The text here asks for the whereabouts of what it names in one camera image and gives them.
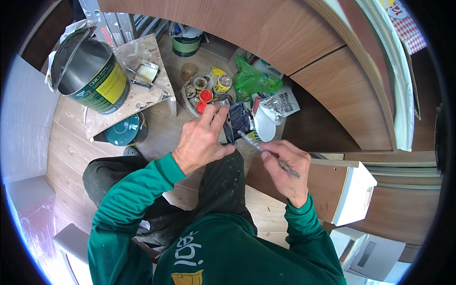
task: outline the red and white checkered cloth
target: red and white checkered cloth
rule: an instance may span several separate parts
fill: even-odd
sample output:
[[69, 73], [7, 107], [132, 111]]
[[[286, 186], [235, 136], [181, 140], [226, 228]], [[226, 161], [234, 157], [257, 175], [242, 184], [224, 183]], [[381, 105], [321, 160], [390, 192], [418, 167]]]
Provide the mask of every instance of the red and white checkered cloth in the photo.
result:
[[388, 15], [399, 37], [405, 42], [409, 54], [414, 54], [427, 47], [426, 40], [402, 3], [394, 1], [393, 5], [388, 8]]

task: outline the green plastic bag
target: green plastic bag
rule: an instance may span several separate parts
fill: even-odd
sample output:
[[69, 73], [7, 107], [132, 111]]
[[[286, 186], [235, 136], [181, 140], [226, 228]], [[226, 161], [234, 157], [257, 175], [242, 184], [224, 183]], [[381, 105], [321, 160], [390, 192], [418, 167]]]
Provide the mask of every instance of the green plastic bag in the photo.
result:
[[236, 62], [239, 67], [236, 83], [233, 85], [236, 101], [253, 103], [252, 94], [257, 92], [276, 93], [282, 87], [282, 80], [262, 73], [246, 63], [240, 56], [236, 56]]

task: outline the white container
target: white container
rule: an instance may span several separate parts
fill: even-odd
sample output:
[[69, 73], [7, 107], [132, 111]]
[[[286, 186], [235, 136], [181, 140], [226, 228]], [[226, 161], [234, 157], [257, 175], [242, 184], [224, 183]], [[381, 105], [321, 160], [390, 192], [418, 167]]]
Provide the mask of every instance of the white container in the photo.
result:
[[262, 73], [273, 75], [277, 77], [278, 79], [282, 79], [284, 76], [283, 72], [281, 72], [279, 69], [273, 67], [272, 65], [268, 64], [261, 58], [257, 59], [253, 63], [253, 67], [261, 71]]

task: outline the wooden floor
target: wooden floor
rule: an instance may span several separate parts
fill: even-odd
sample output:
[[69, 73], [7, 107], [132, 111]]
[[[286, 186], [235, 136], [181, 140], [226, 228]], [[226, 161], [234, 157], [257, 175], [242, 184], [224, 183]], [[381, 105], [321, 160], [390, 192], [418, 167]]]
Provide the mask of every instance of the wooden floor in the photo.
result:
[[[179, 98], [178, 90], [184, 81], [180, 78], [180, 69], [186, 62], [194, 63], [198, 70], [215, 66], [233, 75], [226, 66], [227, 59], [236, 46], [219, 44], [217, 38], [201, 45], [195, 56], [182, 58], [171, 51], [171, 38], [163, 36], [159, 48], [165, 63], [171, 84]], [[149, 126], [146, 140], [138, 149], [148, 159], [158, 159], [178, 144], [182, 126], [192, 116], [178, 104], [177, 118], [171, 117], [166, 102], [154, 105], [144, 111]], [[275, 139], [281, 137], [282, 128], [278, 128]], [[243, 140], [238, 140], [237, 149], [244, 157], [244, 172], [250, 166], [254, 149]], [[61, 96], [57, 105], [49, 143], [48, 170], [46, 181], [56, 193], [55, 222], [59, 232], [70, 223], [90, 233], [93, 215], [97, 208], [89, 199], [82, 183], [82, 174], [87, 164], [96, 158], [120, 156], [123, 147], [104, 143], [90, 143], [86, 139], [83, 126], [83, 109], [71, 99]], [[198, 169], [178, 182], [174, 190], [164, 194], [173, 205], [190, 210], [197, 203], [197, 189], [204, 169]], [[246, 205], [258, 227], [258, 236], [288, 247], [285, 242], [287, 223], [284, 219], [285, 205], [261, 192], [246, 187]]]

